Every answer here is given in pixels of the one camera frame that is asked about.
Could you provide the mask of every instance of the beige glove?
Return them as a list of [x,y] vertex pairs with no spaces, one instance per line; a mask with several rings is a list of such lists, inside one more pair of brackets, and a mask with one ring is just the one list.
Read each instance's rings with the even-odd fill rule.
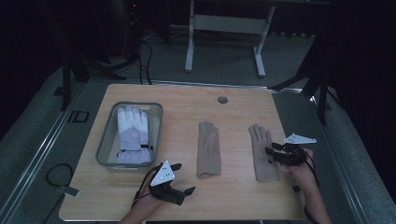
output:
[[265,153],[265,147],[271,147],[272,137],[269,130],[254,124],[248,128],[253,145],[253,162],[256,179],[269,182],[279,179],[276,161]]
[[209,178],[221,174],[219,131],[208,121],[199,124],[197,177]]

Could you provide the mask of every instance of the dark background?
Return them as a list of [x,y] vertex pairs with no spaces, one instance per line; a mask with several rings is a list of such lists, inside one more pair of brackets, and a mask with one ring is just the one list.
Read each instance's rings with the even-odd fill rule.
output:
[[[320,59],[334,53],[337,60],[330,68],[331,86],[335,87],[394,200],[396,3],[349,0],[337,4],[336,7],[280,5],[270,32],[287,36],[317,35],[302,70],[323,63]],[[141,7],[142,22],[169,42],[170,23],[188,24],[189,1],[151,0]],[[210,13],[211,7],[210,2],[202,3],[196,11]],[[267,7],[222,4],[217,13],[262,18]],[[61,66],[63,57],[33,1],[6,0],[0,8],[1,138],[44,80]],[[103,46],[97,48],[111,51]]]

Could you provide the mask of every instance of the black cable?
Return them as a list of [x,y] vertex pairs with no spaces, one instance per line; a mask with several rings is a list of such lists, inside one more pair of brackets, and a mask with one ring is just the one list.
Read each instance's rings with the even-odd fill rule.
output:
[[[135,58],[125,58],[125,62],[122,62],[122,63],[117,63],[117,64],[114,64],[114,65],[102,65],[102,64],[101,65],[105,69],[108,69],[108,70],[111,70],[111,71],[116,71],[116,70],[119,70],[121,68],[125,68],[126,66],[128,66],[128,67],[133,66],[135,61],[136,61]],[[91,65],[89,63],[85,63],[85,65],[87,65],[88,67],[90,67],[92,69],[98,70],[96,66]]]
[[151,55],[152,55],[152,48],[149,46],[149,44],[147,44],[146,42],[144,42],[144,41],[142,41],[141,42],[143,45],[145,45],[146,47],[148,47],[148,49],[149,49],[149,56],[148,56],[148,62],[146,63],[146,76],[147,76],[147,79],[148,79],[148,84],[149,85],[152,85],[152,82],[151,82],[151,78],[150,78],[150,76],[149,76],[149,62],[151,61]]
[[313,224],[319,224],[312,216],[309,214],[308,209],[306,209],[306,206],[304,206],[304,213],[306,216],[306,219],[308,219],[311,223]]
[[148,173],[145,175],[145,177],[143,178],[142,184],[141,184],[140,187],[139,187],[139,190],[136,192],[136,195],[134,196],[134,201],[132,202],[131,209],[134,207],[134,205],[137,203],[137,201],[139,201],[139,199],[141,199],[141,198],[143,198],[143,197],[146,197],[146,196],[148,196],[148,195],[150,194],[150,193],[148,193],[148,194],[145,194],[145,195],[143,195],[143,196],[141,196],[141,197],[139,196],[139,195],[140,195],[140,192],[142,191],[143,187],[144,187],[145,184],[146,184],[146,181],[147,181],[149,175],[150,175],[152,172],[158,170],[161,166],[163,166],[162,163],[161,163],[161,165],[159,165],[159,166],[156,166],[156,167],[151,168],[151,170],[149,170]]
[[142,58],[140,57],[140,54],[137,56],[137,60],[139,61],[139,79],[140,79],[140,84],[143,85],[143,80],[142,80]]
[[309,156],[308,154],[306,154],[312,161],[313,166],[311,166],[311,164],[309,164],[308,161],[305,161],[305,163],[308,165],[309,169],[311,170],[312,174],[314,175],[315,181],[317,181],[317,185],[319,187],[319,180],[318,180],[318,176],[317,176],[317,172],[315,171],[315,163],[314,163],[314,159]]
[[[68,179],[66,184],[54,183],[50,179],[50,174],[52,173],[52,171],[55,170],[58,167],[61,167],[61,166],[65,166],[68,169],[68,171],[70,172],[70,178]],[[72,181],[73,174],[74,174],[73,168],[69,164],[67,164],[67,163],[59,163],[59,164],[56,164],[56,165],[52,166],[52,168],[50,168],[47,171],[46,180],[47,180],[47,183],[49,183],[53,187],[60,187],[60,186],[67,186],[68,187],[70,185],[70,182]],[[47,223],[47,221],[49,220],[49,218],[52,215],[53,211],[55,211],[55,209],[58,207],[59,203],[62,201],[63,198],[64,198],[64,194],[62,194],[62,196],[58,199],[56,204],[51,208],[51,210],[49,211],[49,214],[47,215],[46,219],[44,219],[43,224]]]

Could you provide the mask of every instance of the wooden table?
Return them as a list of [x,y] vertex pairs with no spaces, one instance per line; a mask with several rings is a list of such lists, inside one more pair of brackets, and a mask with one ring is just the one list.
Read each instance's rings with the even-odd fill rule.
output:
[[[226,96],[228,103],[218,102]],[[248,127],[263,125],[275,142],[283,143],[282,129],[271,92],[264,89],[149,86],[112,84],[82,151],[71,187],[59,216],[63,220],[120,220],[131,208],[144,174],[111,173],[95,159],[111,107],[119,101],[157,102],[163,106],[163,126],[156,163],[182,163],[175,171],[174,189],[196,187],[181,206],[165,203],[148,220],[261,220],[304,219],[304,197],[292,191],[292,179],[256,181]],[[222,174],[198,179],[198,124],[211,121],[219,129]]]

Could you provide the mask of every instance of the metal stand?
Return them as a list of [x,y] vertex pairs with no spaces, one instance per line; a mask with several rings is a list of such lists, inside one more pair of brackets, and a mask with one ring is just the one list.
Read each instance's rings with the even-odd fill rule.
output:
[[189,45],[187,48],[187,58],[185,71],[192,71],[192,61],[194,53],[194,30],[209,30],[221,32],[236,32],[244,34],[261,35],[258,47],[254,47],[253,53],[256,60],[259,77],[265,77],[264,64],[262,62],[262,46],[273,18],[275,8],[270,7],[266,20],[220,17],[194,14],[194,1],[190,1],[190,30]]

